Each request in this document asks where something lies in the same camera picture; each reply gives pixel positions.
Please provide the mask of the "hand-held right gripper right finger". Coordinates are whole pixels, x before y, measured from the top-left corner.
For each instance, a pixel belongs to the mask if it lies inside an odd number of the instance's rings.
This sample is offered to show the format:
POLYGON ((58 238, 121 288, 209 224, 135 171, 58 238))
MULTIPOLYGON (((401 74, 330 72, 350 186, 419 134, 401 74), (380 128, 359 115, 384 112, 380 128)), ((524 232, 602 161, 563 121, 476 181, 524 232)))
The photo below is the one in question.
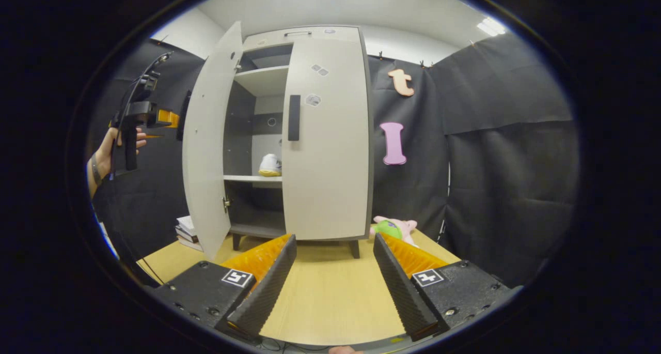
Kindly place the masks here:
POLYGON ((448 263, 388 234, 375 235, 373 252, 413 341, 464 326, 512 296, 510 287, 474 263, 448 263))

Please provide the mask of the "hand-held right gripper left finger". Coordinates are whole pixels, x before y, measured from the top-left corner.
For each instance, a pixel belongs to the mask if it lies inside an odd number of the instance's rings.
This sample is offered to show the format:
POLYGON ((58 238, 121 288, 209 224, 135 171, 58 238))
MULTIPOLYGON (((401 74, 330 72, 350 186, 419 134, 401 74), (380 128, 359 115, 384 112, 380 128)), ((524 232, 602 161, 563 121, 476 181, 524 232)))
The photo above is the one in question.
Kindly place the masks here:
POLYGON ((286 234, 220 265, 201 260, 154 293, 201 325, 257 342, 296 255, 296 238, 286 234))

